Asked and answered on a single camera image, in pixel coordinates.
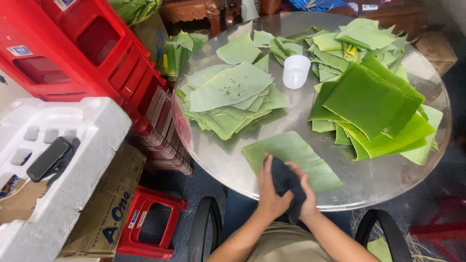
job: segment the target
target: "black phone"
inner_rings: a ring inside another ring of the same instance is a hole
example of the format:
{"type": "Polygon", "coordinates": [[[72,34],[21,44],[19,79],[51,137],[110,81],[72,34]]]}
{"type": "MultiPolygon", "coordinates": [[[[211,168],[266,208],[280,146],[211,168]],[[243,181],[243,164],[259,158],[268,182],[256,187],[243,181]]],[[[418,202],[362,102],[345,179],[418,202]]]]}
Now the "black phone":
{"type": "Polygon", "coordinates": [[[57,137],[55,141],[32,163],[26,170],[26,174],[34,183],[39,182],[55,163],[71,149],[71,143],[63,137],[57,137]]]}

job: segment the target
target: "round glass table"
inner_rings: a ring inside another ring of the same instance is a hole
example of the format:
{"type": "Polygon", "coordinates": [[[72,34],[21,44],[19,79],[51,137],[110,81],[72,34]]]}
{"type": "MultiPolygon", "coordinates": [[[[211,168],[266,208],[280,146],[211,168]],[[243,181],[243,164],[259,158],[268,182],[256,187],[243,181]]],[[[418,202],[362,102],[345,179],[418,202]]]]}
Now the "round glass table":
{"type": "MultiPolygon", "coordinates": [[[[264,30],[275,36],[288,36],[305,30],[310,25],[336,30],[338,26],[346,25],[351,20],[353,18],[336,14],[296,12],[274,14],[239,24],[210,40],[192,56],[178,77],[176,88],[186,83],[185,75],[215,64],[225,64],[215,51],[248,31],[251,38],[254,30],[264,30]]],[[[261,50],[265,54],[269,52],[268,48],[261,50]]],[[[273,56],[269,58],[269,73],[275,77],[276,87],[291,104],[289,108],[285,108],[285,116],[223,141],[212,131],[202,131],[195,121],[184,118],[181,99],[174,92],[173,121],[192,158],[215,179],[248,197],[259,198],[257,179],[243,157],[241,148],[276,134],[296,131],[345,184],[343,187],[316,194],[320,210],[350,210],[374,205],[408,191],[426,178],[440,161],[450,139],[450,100],[442,80],[434,67],[417,50],[406,46],[405,52],[402,65],[408,69],[411,85],[426,97],[425,104],[443,112],[435,137],[439,151],[432,150],[425,165],[416,165],[399,154],[354,163],[345,159],[339,147],[333,144],[331,136],[314,132],[307,124],[315,91],[313,86],[318,84],[317,77],[309,74],[303,87],[288,89],[281,80],[283,68],[273,56]]]]}

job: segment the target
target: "styrofoam box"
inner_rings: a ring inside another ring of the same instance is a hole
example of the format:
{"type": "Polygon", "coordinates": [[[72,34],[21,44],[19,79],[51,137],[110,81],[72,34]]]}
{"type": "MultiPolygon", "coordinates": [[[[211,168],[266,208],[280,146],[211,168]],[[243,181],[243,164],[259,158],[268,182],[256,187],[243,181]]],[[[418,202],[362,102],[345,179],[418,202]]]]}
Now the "styrofoam box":
{"type": "Polygon", "coordinates": [[[81,141],[32,216],[0,227],[0,262],[55,260],[130,126],[130,118],[108,97],[77,103],[17,99],[0,114],[0,185],[12,174],[29,179],[27,168],[57,136],[81,141]],[[12,164],[18,149],[32,151],[23,166],[12,164]]]}

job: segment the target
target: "label sticker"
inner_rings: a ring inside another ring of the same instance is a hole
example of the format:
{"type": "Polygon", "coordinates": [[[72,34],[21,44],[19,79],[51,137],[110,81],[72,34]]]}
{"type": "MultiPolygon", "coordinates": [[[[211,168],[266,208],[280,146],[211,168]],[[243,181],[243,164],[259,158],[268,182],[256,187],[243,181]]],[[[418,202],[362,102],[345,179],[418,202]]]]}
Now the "label sticker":
{"type": "Polygon", "coordinates": [[[143,225],[146,214],[147,214],[147,211],[143,211],[143,214],[141,215],[141,219],[139,220],[139,223],[137,224],[136,228],[140,228],[143,225]]]}
{"type": "Polygon", "coordinates": [[[65,11],[69,6],[71,6],[76,0],[54,0],[54,3],[58,5],[58,7],[65,11]]]}
{"type": "Polygon", "coordinates": [[[32,52],[29,51],[25,46],[17,46],[17,47],[7,47],[7,50],[10,51],[14,56],[22,56],[22,55],[32,55],[32,52]]]}
{"type": "Polygon", "coordinates": [[[137,215],[139,215],[139,210],[134,211],[133,218],[131,219],[131,222],[130,222],[130,225],[128,226],[128,228],[133,228],[134,227],[134,223],[136,222],[137,215]]]}

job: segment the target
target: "wooden box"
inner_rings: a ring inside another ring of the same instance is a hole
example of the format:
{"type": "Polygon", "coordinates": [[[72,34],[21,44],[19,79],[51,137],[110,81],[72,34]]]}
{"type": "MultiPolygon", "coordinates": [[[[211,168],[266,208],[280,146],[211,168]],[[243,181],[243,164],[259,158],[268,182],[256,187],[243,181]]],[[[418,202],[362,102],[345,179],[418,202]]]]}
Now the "wooden box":
{"type": "Polygon", "coordinates": [[[458,60],[452,46],[441,31],[423,32],[416,49],[429,60],[440,76],[443,76],[458,60]]]}

